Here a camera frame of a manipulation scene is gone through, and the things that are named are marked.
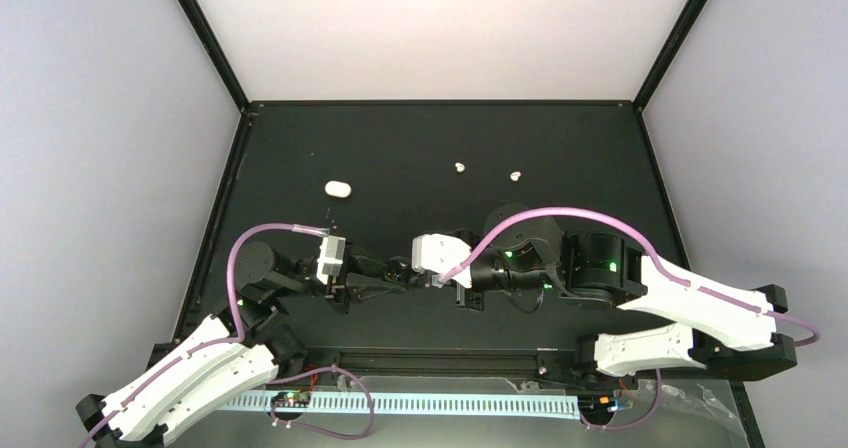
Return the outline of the black earbud charging case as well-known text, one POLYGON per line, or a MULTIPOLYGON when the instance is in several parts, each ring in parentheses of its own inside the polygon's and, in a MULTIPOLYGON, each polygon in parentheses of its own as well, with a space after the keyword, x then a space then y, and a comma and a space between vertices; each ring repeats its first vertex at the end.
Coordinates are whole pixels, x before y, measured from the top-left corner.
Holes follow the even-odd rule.
POLYGON ((416 272, 411 260, 395 256, 388 260, 385 278, 406 289, 423 289, 430 286, 431 277, 427 273, 416 272))

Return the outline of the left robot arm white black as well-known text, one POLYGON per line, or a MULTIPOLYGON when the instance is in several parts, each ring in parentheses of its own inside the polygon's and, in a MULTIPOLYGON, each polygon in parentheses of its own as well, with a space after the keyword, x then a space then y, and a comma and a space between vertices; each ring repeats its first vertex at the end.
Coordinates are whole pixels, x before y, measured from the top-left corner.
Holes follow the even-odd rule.
POLYGON ((128 385, 76 404, 83 446, 167 447, 246 391, 316 377, 306 345, 285 323, 283 299, 321 296, 347 310, 367 291, 407 291, 415 275, 408 258, 382 261, 339 237, 323 239, 318 257, 296 262, 267 243, 247 242, 228 263, 234 287, 223 308, 128 385))

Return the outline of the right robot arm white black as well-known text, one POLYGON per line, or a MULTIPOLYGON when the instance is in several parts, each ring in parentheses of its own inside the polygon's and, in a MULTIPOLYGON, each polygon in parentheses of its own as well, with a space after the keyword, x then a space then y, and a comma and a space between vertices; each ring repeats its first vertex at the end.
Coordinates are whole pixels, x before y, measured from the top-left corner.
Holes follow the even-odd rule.
POLYGON ((744 290, 695 274, 663 258, 638 230, 595 211, 504 205, 481 238, 419 237, 415 268, 463 297, 553 290, 579 307, 661 319, 657 328, 578 337, 569 369, 585 387, 663 369, 760 381, 798 363, 797 342, 778 328, 788 310, 783 288, 744 290))

